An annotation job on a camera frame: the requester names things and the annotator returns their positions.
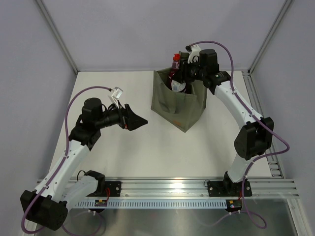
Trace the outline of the red bottle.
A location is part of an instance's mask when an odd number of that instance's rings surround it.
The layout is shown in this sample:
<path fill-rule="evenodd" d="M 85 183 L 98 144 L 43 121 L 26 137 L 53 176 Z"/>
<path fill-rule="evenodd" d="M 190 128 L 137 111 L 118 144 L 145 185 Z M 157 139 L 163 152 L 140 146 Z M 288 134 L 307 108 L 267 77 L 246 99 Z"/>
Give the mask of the red bottle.
<path fill-rule="evenodd" d="M 185 93 L 187 90 L 187 84 L 185 82 L 181 83 L 181 80 L 179 78 L 180 64 L 181 64 L 181 55 L 179 53 L 174 54 L 171 69 L 168 74 L 167 86 L 173 92 Z"/>

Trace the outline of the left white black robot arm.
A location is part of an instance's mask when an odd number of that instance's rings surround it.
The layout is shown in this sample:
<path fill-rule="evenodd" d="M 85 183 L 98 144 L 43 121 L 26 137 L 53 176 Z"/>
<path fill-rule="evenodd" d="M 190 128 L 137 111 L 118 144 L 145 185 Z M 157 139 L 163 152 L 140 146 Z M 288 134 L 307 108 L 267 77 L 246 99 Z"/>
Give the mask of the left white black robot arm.
<path fill-rule="evenodd" d="M 148 121 L 136 115 L 128 104 L 104 110 L 100 99 L 87 99 L 74 128 L 66 132 L 63 156 L 33 191 L 26 190 L 20 197 L 24 211 L 21 221 L 23 232 L 31 234 L 25 227 L 26 220 L 55 231 L 63 225 L 70 210 L 84 197 L 108 196 L 110 189 L 106 185 L 105 176 L 96 171 L 87 171 L 70 188 L 66 188 L 66 185 L 100 138 L 101 129 L 118 125 L 122 129 L 133 131 L 146 124 Z"/>

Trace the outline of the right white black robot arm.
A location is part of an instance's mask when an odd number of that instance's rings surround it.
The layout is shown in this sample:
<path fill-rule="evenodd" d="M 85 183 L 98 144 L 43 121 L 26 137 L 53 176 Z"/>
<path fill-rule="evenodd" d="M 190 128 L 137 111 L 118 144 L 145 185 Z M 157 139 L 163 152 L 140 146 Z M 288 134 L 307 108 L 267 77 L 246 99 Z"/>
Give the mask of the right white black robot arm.
<path fill-rule="evenodd" d="M 251 196 L 247 175 L 255 158 L 271 147 L 274 122 L 271 118 L 264 118 L 238 93 L 232 79 L 234 73 L 220 70 L 215 50 L 202 50 L 197 45 L 187 46 L 186 50 L 181 56 L 176 80 L 186 83 L 201 81 L 225 105 L 239 126 L 232 166 L 221 181 L 207 182 L 209 195 Z"/>

